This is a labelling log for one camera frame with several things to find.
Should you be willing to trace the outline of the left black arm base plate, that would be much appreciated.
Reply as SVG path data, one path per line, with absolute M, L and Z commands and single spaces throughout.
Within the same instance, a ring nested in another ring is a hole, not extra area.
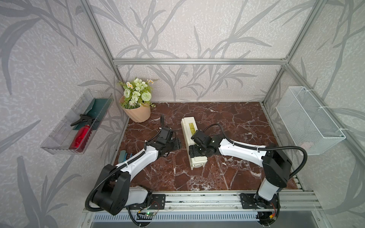
M 143 210 L 149 208 L 152 210 L 163 210 L 166 203 L 165 194 L 148 194 L 142 203 L 135 203 L 128 206 L 132 210 Z

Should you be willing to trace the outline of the cream dispenser lid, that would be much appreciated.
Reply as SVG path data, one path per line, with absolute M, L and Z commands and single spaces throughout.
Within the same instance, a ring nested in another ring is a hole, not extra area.
M 198 130 L 195 118 L 194 117 L 185 117 L 181 120 L 181 125 L 182 125 L 182 131 L 183 131 L 184 141 L 186 144 L 186 149 L 187 149 L 187 153 L 188 153 L 188 159 L 189 159 L 189 164 L 190 164 L 191 170 L 193 170 L 195 168 L 204 167 L 208 161 L 207 157 L 204 156 L 204 157 L 190 158 L 190 156 L 189 156 L 189 146 L 195 144 L 192 141 L 191 137 Z

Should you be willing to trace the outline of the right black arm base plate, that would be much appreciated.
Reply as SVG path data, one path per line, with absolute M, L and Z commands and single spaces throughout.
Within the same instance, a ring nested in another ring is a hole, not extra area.
M 239 198 L 243 209 L 280 209 L 278 193 L 275 193 L 270 201 L 260 197 L 256 193 L 240 193 Z

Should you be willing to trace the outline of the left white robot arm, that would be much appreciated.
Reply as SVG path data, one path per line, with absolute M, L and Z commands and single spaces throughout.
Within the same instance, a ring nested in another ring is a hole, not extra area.
M 164 115 L 160 116 L 160 124 L 158 133 L 144 142 L 140 152 L 122 163 L 108 164 L 102 169 L 95 187 L 86 197 L 86 210 L 117 215 L 123 208 L 147 201 L 149 190 L 131 187 L 131 181 L 149 164 L 181 149 L 181 141 L 174 130 L 164 125 Z

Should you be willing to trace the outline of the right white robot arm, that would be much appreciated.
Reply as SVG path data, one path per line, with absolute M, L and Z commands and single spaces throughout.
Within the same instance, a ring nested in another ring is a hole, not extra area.
M 269 204 L 277 193 L 287 187 L 288 181 L 301 171 L 307 160 L 307 151 L 299 146 L 265 146 L 251 145 L 230 139 L 222 126 L 214 123 L 203 131 L 197 130 L 191 140 L 193 153 L 210 157 L 213 155 L 231 156 L 249 161 L 263 168 L 265 177 L 256 194 L 255 201 Z M 291 159 L 284 150 L 297 150 L 303 153 L 300 165 L 292 168 Z

